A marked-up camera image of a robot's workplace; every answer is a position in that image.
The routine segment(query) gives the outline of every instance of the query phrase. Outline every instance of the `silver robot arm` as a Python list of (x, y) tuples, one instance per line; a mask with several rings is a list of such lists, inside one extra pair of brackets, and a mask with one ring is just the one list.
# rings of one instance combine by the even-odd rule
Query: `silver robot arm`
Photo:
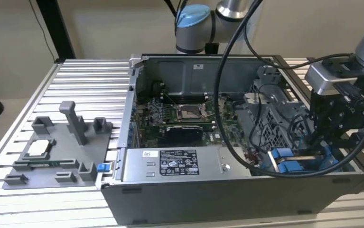
[(228, 42), (250, 3), (252, 0), (221, 0), (212, 11), (206, 6), (188, 5), (176, 22), (177, 53), (197, 54), (205, 43)]

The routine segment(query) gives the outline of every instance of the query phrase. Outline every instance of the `blue plastic tab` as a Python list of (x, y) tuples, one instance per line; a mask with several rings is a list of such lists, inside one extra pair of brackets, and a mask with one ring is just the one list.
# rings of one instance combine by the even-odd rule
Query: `blue plastic tab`
[[(278, 157), (292, 157), (293, 152), (290, 151), (289, 148), (274, 148), (272, 150), (272, 156), (273, 158)], [(282, 161), (278, 165), (278, 170), (281, 173), (284, 172), (296, 172), (296, 171), (302, 171), (302, 167), (300, 166), (297, 161)]]
[(100, 163), (97, 165), (97, 172), (109, 172), (110, 171), (110, 165), (105, 163)]
[(209, 7), (206, 5), (188, 5), (184, 7), (177, 22), (177, 28), (185, 28), (198, 24), (209, 15)]

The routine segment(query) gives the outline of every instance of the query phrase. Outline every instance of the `power supply label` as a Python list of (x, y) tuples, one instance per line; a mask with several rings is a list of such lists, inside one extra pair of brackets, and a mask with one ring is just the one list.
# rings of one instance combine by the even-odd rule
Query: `power supply label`
[(198, 175), (196, 150), (160, 151), (160, 165), (162, 176)]

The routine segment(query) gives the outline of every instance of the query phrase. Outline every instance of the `black post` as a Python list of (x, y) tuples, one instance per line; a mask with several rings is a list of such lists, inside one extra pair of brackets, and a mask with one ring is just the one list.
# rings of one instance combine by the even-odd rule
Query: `black post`
[(37, 0), (37, 7), (40, 8), (58, 58), (76, 58), (57, 0)]

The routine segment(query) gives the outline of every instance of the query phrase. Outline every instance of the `blue latch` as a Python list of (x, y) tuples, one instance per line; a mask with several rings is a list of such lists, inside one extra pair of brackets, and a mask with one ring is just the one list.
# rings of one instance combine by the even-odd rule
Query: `blue latch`
[(109, 172), (110, 171), (110, 165), (105, 163), (100, 163), (97, 165), (97, 172)]

